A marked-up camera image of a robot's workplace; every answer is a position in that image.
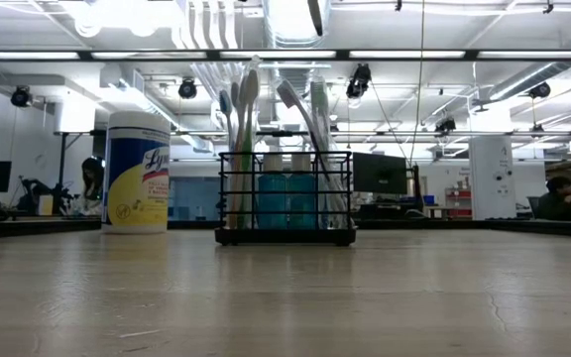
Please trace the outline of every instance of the blue bottle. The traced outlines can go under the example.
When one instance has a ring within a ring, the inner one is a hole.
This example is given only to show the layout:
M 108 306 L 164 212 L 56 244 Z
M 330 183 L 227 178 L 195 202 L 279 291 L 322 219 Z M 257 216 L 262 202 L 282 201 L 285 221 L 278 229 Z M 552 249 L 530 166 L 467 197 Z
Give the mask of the blue bottle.
M 310 172 L 309 155 L 292 155 L 292 170 L 294 172 Z M 292 174 L 287 181 L 288 191 L 310 192 L 290 193 L 289 228 L 291 229 L 315 229 L 316 228 L 316 197 L 314 195 L 316 180 L 311 174 Z
M 269 174 L 261 175 L 258 179 L 258 204 L 259 212 L 283 212 L 272 214 L 258 214 L 257 223 L 261 229 L 287 229 L 287 209 L 285 193 L 262 194 L 270 191 L 287 191 L 287 178 L 283 174 L 278 174 L 283 170 L 283 158 L 281 155 L 264 156 L 264 172 Z

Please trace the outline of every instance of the white column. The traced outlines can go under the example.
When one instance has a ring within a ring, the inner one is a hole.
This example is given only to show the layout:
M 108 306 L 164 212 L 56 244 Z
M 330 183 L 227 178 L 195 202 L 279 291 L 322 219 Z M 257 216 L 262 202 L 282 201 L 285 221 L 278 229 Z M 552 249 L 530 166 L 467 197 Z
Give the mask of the white column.
M 469 118 L 473 131 L 513 129 L 510 111 L 496 106 Z M 513 144 L 509 136 L 471 138 L 469 144 L 473 219 L 515 218 Z

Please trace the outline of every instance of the cable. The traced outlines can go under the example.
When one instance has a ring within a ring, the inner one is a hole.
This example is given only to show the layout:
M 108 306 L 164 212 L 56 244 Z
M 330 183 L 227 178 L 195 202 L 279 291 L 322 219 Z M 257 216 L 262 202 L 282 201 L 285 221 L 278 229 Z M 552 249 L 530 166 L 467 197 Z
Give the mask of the cable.
M 10 161 L 14 161 L 13 160 L 13 153 L 14 153 L 14 149 L 15 149 L 15 132 L 17 131 L 17 113 L 19 112 L 19 108 L 14 107 L 15 108 L 15 117 L 14 117 L 14 121 L 12 123 L 12 138 L 10 139 Z
M 426 8 L 426 0 L 422 0 L 422 26 L 420 31 L 420 70 L 417 77 L 417 108 L 415 110 L 415 129 L 413 130 L 413 140 L 411 141 L 411 154 L 408 158 L 409 166 L 413 162 L 413 151 L 415 149 L 415 138 L 417 136 L 417 127 L 420 125 L 420 99 L 422 98 L 422 69 L 424 68 L 424 15 Z
M 352 120 L 349 113 L 349 103 L 347 104 L 347 132 L 349 133 L 352 129 Z M 352 149 L 351 135 L 347 136 L 347 149 Z
M 392 126 L 392 123 L 390 122 L 389 118 L 387 117 L 387 113 L 385 112 L 385 108 L 383 107 L 383 102 L 381 101 L 381 98 L 378 95 L 378 90 L 376 90 L 376 85 L 374 84 L 373 80 L 371 80 L 370 82 L 372 83 L 372 89 L 374 89 L 374 94 L 376 94 L 376 99 L 378 100 L 378 105 L 380 105 L 380 107 L 381 107 L 381 111 L 383 112 L 383 116 L 385 117 L 385 121 L 387 122 L 387 125 L 389 125 L 389 130 L 392 132 L 392 135 L 394 136 L 394 140 L 396 140 L 396 144 L 398 144 L 398 147 L 400 148 L 400 152 L 402 153 L 402 156 L 404 157 L 404 159 L 406 160 L 408 165 L 411 166 L 411 162 L 406 157 L 406 154 L 404 153 L 404 149 L 402 148 L 402 144 L 401 144 L 400 140 L 398 140 L 398 136 L 396 135 L 396 131 L 394 131 L 394 127 Z
M 336 114 L 336 112 L 335 112 L 336 106 L 338 105 L 338 102 L 341 99 L 341 96 L 343 96 L 343 92 L 345 90 L 345 87 L 347 86 L 347 83 L 349 83 L 349 76 L 347 78 L 345 78 L 345 82 L 343 83 L 343 86 L 341 87 L 341 92 L 336 96 L 336 101 L 334 102 L 334 106 L 332 106 L 332 110 L 329 111 L 330 113 Z

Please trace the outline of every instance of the hanging wire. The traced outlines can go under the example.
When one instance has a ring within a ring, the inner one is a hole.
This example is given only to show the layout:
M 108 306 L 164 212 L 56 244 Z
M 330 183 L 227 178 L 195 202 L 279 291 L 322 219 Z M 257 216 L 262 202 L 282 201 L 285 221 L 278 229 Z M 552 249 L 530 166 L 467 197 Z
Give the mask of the hanging wire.
M 398 144 L 398 147 L 400 148 L 400 152 L 402 153 L 402 156 L 404 157 L 404 159 L 406 160 L 408 165 L 411 166 L 411 161 L 406 156 L 406 153 L 404 152 L 404 149 L 402 148 L 402 143 L 398 139 L 398 136 L 396 135 L 396 131 L 394 130 L 394 127 L 392 126 L 392 123 L 389 120 L 387 113 L 385 112 L 385 108 L 383 107 L 383 102 L 381 101 L 381 98 L 378 95 L 378 90 L 376 90 L 376 85 L 374 84 L 373 80 L 371 82 L 372 82 L 372 89 L 374 89 L 374 94 L 376 94 L 376 99 L 378 100 L 378 105 L 381 107 L 381 111 L 383 112 L 383 117 L 385 117 L 385 121 L 387 122 L 387 125 L 389 125 L 389 130 L 392 132 L 392 135 L 394 136 L 394 140 L 396 141 L 396 144 Z
M 352 131 L 352 119 L 349 111 L 349 103 L 347 103 L 347 132 Z M 352 149 L 352 136 L 347 135 L 347 149 Z
M 409 155 L 409 166 L 413 161 L 413 151 L 415 150 L 415 138 L 417 136 L 417 127 L 420 125 L 420 99 L 422 98 L 422 70 L 424 68 L 424 11 L 426 8 L 426 0 L 422 0 L 422 25 L 420 31 L 420 69 L 418 74 L 417 85 L 417 110 L 415 111 L 415 128 L 413 129 L 413 139 L 411 141 L 411 154 Z

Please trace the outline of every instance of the chair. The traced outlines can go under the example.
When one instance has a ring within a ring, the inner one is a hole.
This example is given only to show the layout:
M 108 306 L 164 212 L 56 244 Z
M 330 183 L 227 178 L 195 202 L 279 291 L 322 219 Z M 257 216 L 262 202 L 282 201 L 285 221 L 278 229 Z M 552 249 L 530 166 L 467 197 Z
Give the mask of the chair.
M 539 208 L 539 197 L 528 197 L 528 203 L 530 203 L 530 209 L 532 210 L 532 216 L 538 218 L 538 208 Z

